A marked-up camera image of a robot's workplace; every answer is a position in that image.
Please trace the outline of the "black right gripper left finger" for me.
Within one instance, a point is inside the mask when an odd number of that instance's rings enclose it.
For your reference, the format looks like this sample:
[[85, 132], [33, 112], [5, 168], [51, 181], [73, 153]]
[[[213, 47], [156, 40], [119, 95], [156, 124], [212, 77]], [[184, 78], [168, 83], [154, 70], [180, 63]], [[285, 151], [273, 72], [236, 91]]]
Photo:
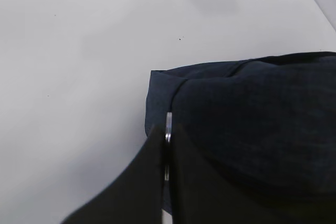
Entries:
[[153, 127], [128, 167], [64, 223], [162, 223], [164, 132]]

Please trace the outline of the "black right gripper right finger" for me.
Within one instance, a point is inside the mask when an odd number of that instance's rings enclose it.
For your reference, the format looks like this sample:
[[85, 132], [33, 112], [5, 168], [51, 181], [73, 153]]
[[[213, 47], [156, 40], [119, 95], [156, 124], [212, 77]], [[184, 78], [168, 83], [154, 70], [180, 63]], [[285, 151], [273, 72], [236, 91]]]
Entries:
[[335, 199], [267, 194], [224, 174], [178, 126], [170, 140], [173, 223], [335, 223]]

